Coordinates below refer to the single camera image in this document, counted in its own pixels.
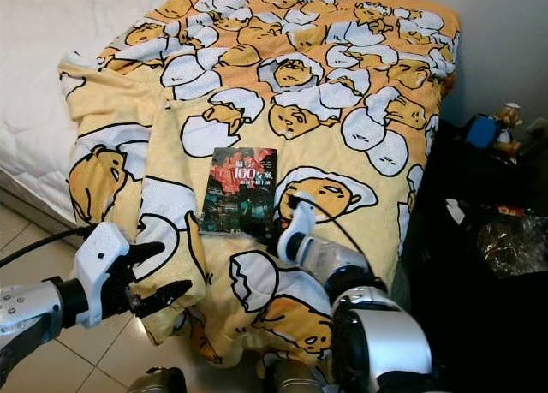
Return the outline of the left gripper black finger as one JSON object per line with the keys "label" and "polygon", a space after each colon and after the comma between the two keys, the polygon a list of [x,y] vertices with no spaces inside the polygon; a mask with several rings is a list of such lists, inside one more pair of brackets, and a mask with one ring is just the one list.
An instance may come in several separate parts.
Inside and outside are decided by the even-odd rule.
{"label": "left gripper black finger", "polygon": [[167,251],[161,241],[149,241],[148,243],[136,243],[129,245],[128,267],[134,271],[154,271],[162,264],[164,252]]}
{"label": "left gripper black finger", "polygon": [[157,288],[152,295],[148,296],[133,296],[133,315],[137,318],[145,318],[146,316],[157,313],[164,308],[171,306],[177,299],[186,295],[193,287],[191,280],[172,281]]}

